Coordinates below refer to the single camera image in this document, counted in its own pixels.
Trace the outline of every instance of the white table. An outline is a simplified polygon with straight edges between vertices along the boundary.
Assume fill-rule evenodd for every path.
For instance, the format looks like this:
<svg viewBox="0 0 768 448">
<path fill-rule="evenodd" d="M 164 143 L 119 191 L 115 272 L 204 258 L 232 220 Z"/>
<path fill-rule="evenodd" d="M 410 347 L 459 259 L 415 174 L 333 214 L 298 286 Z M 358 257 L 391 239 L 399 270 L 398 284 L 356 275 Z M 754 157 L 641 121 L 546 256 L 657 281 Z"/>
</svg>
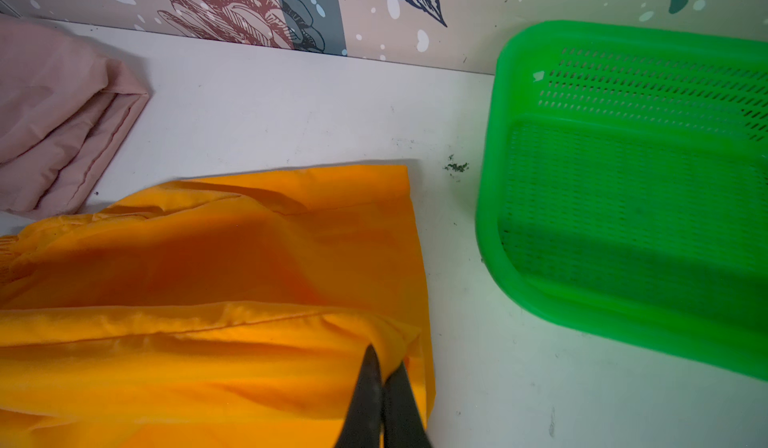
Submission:
<svg viewBox="0 0 768 448">
<path fill-rule="evenodd" d="M 86 211 L 178 177 L 409 166 L 429 286 L 436 448 L 768 446 L 768 383 L 554 326 L 496 287 L 473 221 L 492 76 L 56 26 L 126 61 L 153 91 Z M 450 155 L 468 171 L 445 171 Z M 3 215 L 0 232 L 24 222 Z"/>
</svg>

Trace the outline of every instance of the folded pink garment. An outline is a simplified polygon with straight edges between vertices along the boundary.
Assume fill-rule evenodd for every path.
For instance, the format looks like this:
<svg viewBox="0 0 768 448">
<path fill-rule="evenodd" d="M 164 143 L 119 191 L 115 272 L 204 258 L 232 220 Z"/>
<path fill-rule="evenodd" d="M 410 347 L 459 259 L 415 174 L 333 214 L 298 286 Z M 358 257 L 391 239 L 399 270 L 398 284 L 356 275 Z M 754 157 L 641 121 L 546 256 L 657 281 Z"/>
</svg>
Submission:
<svg viewBox="0 0 768 448">
<path fill-rule="evenodd" d="M 121 61 L 0 14 L 0 210 L 75 212 L 148 100 Z"/>
</svg>

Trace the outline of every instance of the patterned wall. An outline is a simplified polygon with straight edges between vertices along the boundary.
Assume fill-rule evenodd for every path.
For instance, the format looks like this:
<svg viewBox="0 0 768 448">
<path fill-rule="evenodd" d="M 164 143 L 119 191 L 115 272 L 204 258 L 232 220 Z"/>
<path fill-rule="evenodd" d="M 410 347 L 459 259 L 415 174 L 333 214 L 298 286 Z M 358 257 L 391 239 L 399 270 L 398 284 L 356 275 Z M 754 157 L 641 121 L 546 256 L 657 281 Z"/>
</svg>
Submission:
<svg viewBox="0 0 768 448">
<path fill-rule="evenodd" d="M 591 20 L 768 40 L 768 0 L 3 0 L 22 16 L 493 72 L 533 23 Z"/>
</svg>

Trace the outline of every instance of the orange cloth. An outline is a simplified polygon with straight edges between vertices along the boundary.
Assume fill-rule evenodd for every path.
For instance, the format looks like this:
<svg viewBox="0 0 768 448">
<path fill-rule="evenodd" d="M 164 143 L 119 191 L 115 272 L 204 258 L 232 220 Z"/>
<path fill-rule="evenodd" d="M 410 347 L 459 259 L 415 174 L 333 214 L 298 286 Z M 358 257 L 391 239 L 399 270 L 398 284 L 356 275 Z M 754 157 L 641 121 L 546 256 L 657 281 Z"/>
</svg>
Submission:
<svg viewBox="0 0 768 448">
<path fill-rule="evenodd" d="M 402 166 L 173 181 L 0 237 L 0 446 L 332 446 L 368 344 L 426 423 Z"/>
</svg>

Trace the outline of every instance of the green plastic basket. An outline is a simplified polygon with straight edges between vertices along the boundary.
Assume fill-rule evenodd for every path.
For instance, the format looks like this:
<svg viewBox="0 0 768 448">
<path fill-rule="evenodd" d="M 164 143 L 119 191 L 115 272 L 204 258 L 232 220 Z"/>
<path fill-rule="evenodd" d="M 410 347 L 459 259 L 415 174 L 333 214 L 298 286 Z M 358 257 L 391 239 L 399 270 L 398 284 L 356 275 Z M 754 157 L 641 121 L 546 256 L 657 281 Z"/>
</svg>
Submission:
<svg viewBox="0 0 768 448">
<path fill-rule="evenodd" d="M 768 44 L 570 21 L 498 59 L 477 211 L 554 323 L 768 380 Z"/>
</svg>

